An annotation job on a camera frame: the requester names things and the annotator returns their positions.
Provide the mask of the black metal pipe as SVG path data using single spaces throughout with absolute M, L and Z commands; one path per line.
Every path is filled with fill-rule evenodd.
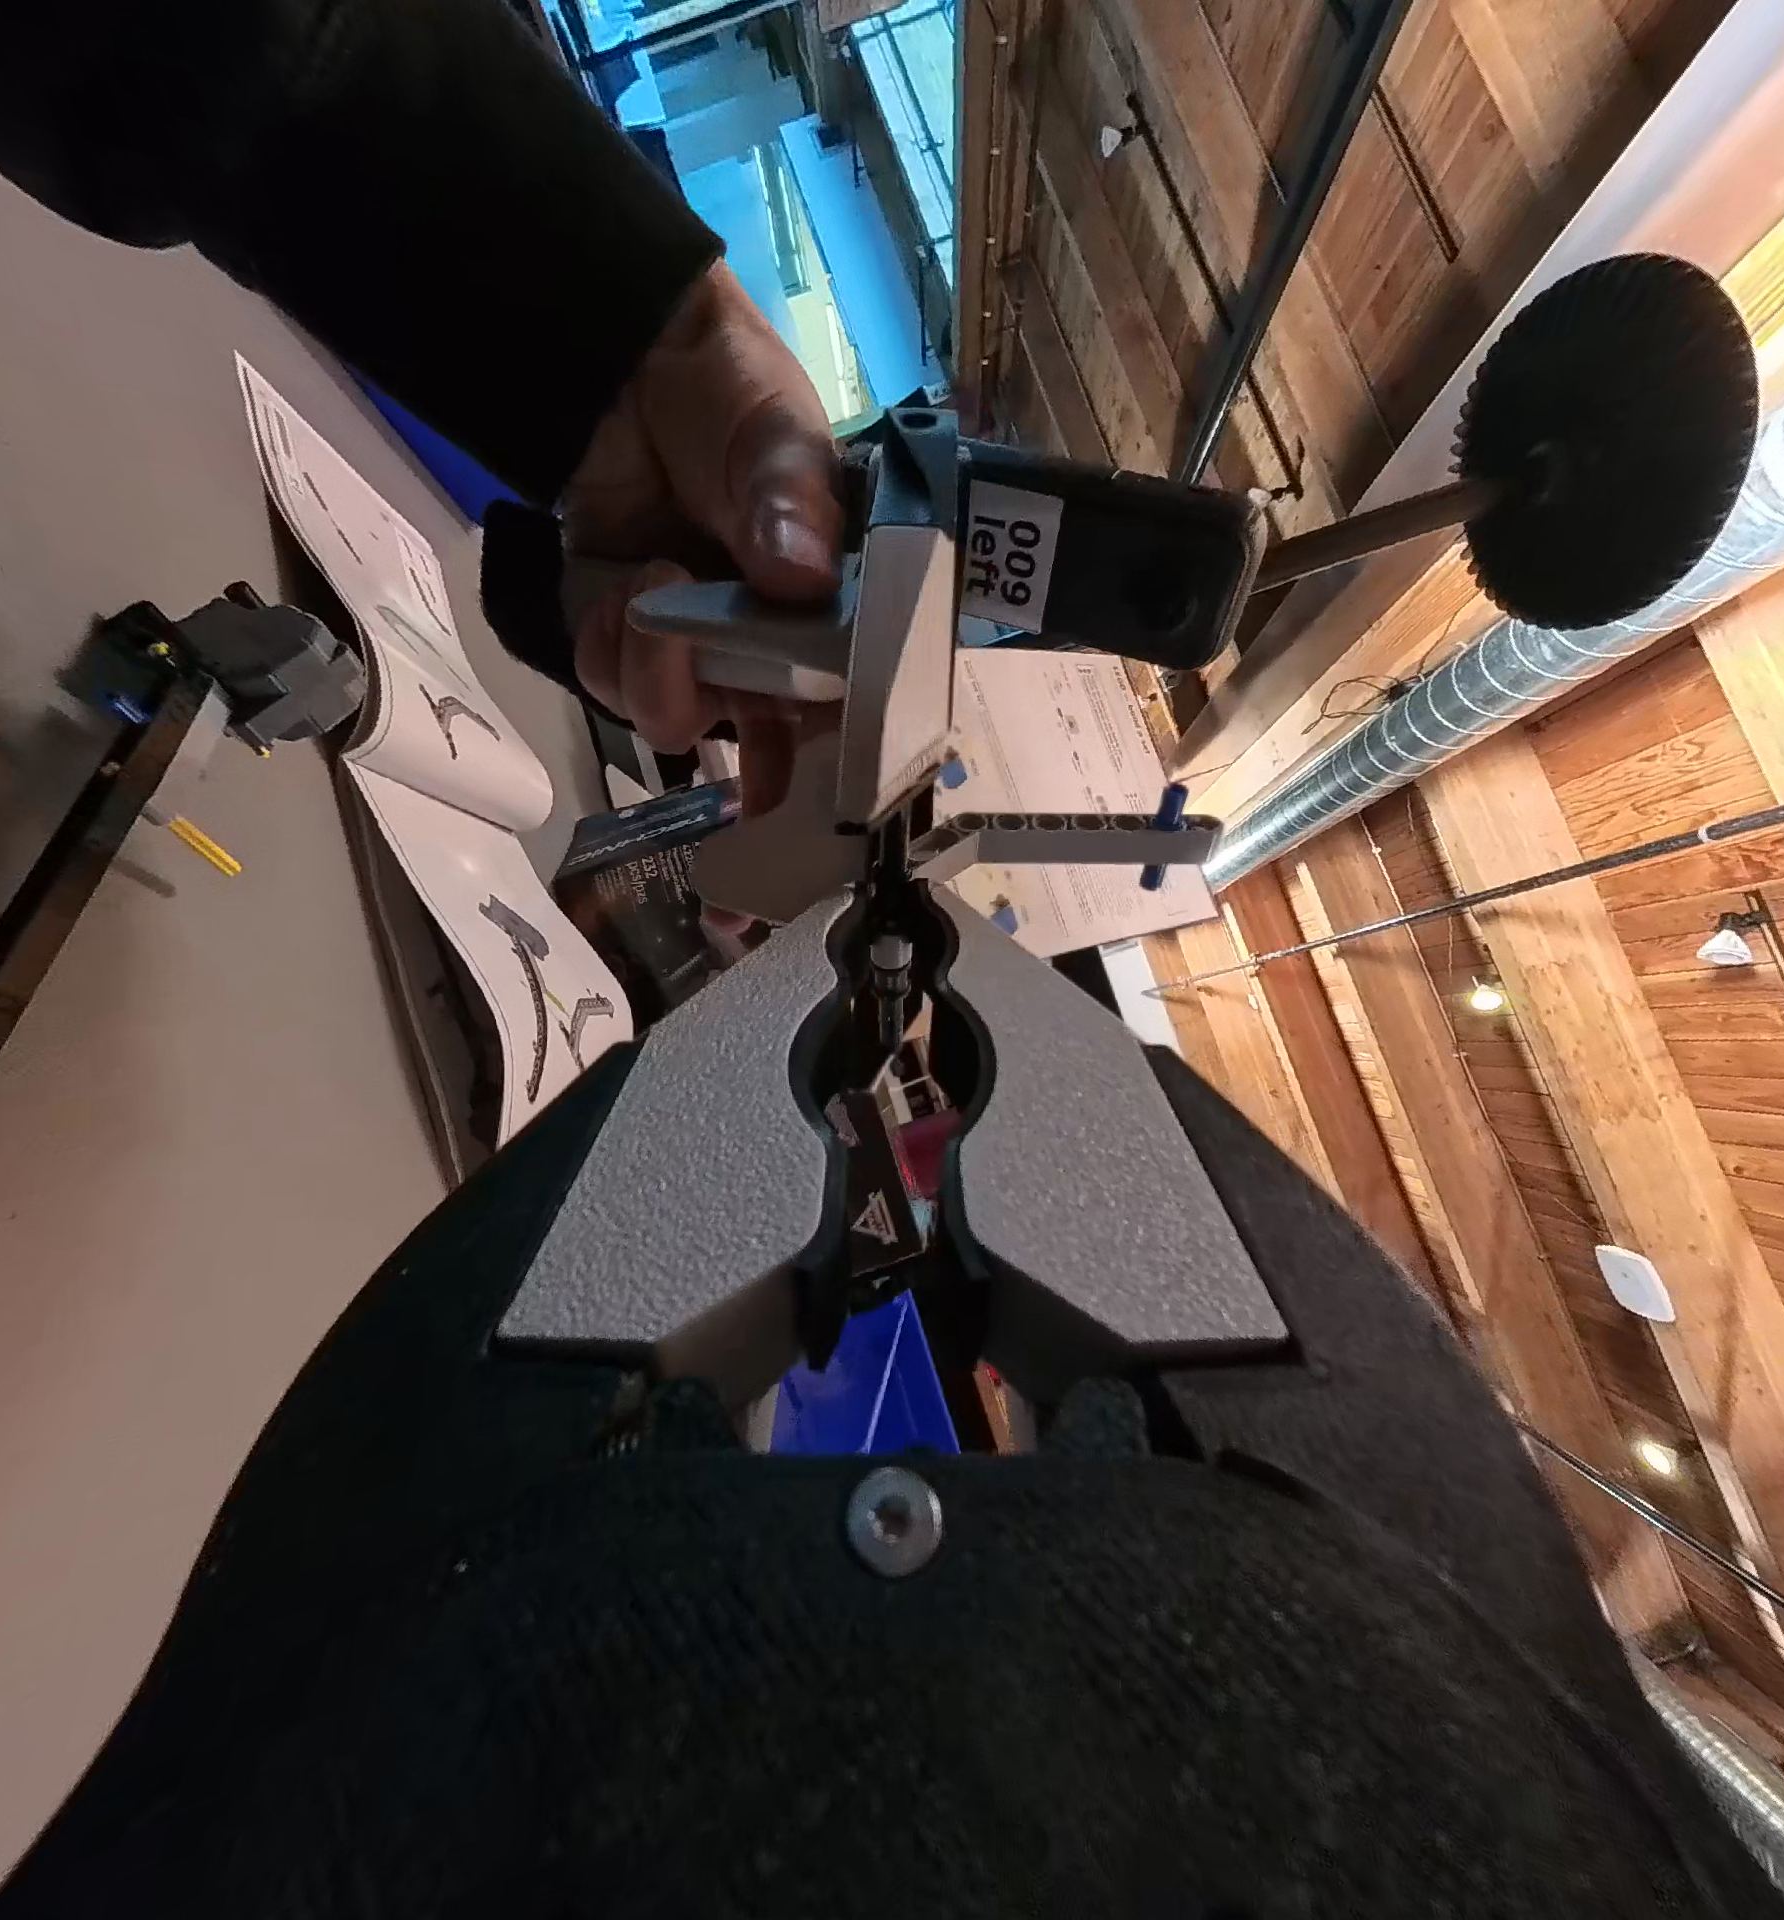
M 1209 351 L 1192 430 L 1173 468 L 1182 482 L 1201 482 L 1213 463 L 1408 12 L 1408 2 L 1352 3 L 1337 89 L 1306 137 L 1265 255 L 1240 286 L 1230 332 Z

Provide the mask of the large glass window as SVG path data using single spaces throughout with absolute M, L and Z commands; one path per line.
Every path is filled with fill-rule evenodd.
M 947 387 L 958 3 L 520 12 L 721 236 L 839 431 Z

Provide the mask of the black toy pin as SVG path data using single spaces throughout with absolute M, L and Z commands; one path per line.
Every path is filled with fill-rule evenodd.
M 876 828 L 873 851 L 868 863 L 868 999 L 871 1005 L 871 1040 L 876 1058 L 889 1062 L 904 1045 L 906 1003 L 911 999 L 911 970 L 906 978 L 880 981 L 871 969 L 871 943 L 880 933 L 898 933 L 913 946 L 913 906 L 909 873 L 909 810 L 893 812 Z

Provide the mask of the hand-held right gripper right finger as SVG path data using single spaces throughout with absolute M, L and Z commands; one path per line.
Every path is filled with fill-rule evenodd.
M 965 901 L 944 987 L 985 1045 L 953 1231 L 993 1362 L 1230 1362 L 1289 1328 L 1145 1049 Z

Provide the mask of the black curved toy beam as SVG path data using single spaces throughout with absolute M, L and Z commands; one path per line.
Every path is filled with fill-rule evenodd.
M 118 733 L 0 910 L 0 1052 L 179 754 L 226 711 L 218 680 L 148 600 L 99 624 L 92 658 L 120 667 L 107 701 Z

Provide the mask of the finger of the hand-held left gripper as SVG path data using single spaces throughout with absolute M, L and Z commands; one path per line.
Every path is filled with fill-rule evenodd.
M 869 838 L 840 831 L 839 750 L 802 747 L 783 801 L 704 838 L 694 894 L 704 906 L 755 922 L 783 925 L 843 886 L 861 882 Z
M 833 824 L 877 828 L 927 789 L 953 732 L 958 558 L 927 509 L 873 514 L 840 588 L 847 694 Z

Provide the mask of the person's left hand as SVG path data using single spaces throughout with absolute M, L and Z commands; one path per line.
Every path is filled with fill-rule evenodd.
M 718 261 L 648 347 L 562 494 L 575 552 L 636 564 L 570 619 L 584 692 L 664 754 L 731 728 L 750 819 L 783 803 L 799 711 L 704 685 L 688 646 L 648 632 L 630 607 L 694 575 L 737 575 L 781 605 L 828 600 L 844 533 L 835 472 L 809 376 Z

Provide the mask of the printed instruction sheet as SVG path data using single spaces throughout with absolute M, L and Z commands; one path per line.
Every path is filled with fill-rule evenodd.
M 971 647 L 956 655 L 956 754 L 971 781 L 933 788 L 933 813 L 1153 817 L 1163 769 L 1120 659 Z M 980 914 L 1043 957 L 1140 940 L 1213 916 L 1199 869 L 1148 891 L 1125 868 L 993 868 L 953 878 Z

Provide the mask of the person's left forearm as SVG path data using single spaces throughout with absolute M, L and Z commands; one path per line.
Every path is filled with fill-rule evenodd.
M 720 239 L 503 3 L 0 2 L 0 173 L 553 500 Z

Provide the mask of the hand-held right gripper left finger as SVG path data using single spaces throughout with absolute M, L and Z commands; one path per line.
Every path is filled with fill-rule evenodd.
M 642 1373 L 785 1373 L 844 1177 L 803 1049 L 839 991 L 833 892 L 664 1018 L 532 1254 L 503 1346 Z

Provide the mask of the silver air duct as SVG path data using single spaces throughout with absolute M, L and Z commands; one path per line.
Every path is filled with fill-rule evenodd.
M 1201 873 L 1213 892 L 1223 892 L 1782 569 L 1784 402 L 1759 431 L 1743 489 L 1719 539 L 1676 588 L 1644 611 L 1604 627 L 1561 632 L 1516 619 L 1495 623 L 1227 823 Z
M 1693 1763 L 1727 1828 L 1784 1898 L 1784 1772 L 1635 1647 L 1628 1662 L 1661 1722 Z

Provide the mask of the black toy set box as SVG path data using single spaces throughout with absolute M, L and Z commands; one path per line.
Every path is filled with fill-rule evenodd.
M 655 1024 L 762 947 L 773 928 L 720 925 L 694 886 L 698 851 L 740 812 L 740 784 L 698 781 L 578 824 L 553 878 L 570 922 L 617 974 L 642 1027 Z M 855 1068 L 824 1119 L 847 1164 L 853 1277 L 868 1295 L 897 1291 L 925 1248 L 922 1221 L 880 1092 Z

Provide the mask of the white instruction booklet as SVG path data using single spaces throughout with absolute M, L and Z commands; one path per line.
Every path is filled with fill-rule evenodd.
M 520 841 L 549 820 L 553 784 L 472 667 L 441 554 L 250 362 L 235 372 L 265 489 L 362 639 L 344 763 L 485 1000 L 506 1145 L 633 1038 L 630 999 Z

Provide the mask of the light grey toy beam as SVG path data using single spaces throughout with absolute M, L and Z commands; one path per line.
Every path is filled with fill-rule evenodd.
M 1203 869 L 1225 824 L 1209 813 L 958 812 L 909 843 L 909 869 L 947 882 L 977 865 L 1125 868 L 1156 891 L 1172 869 Z

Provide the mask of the dark grey toy block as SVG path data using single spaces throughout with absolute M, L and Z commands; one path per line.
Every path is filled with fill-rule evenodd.
M 185 655 L 225 692 L 229 728 L 257 753 L 335 733 L 364 707 L 365 667 L 312 615 L 233 583 L 174 623 Z

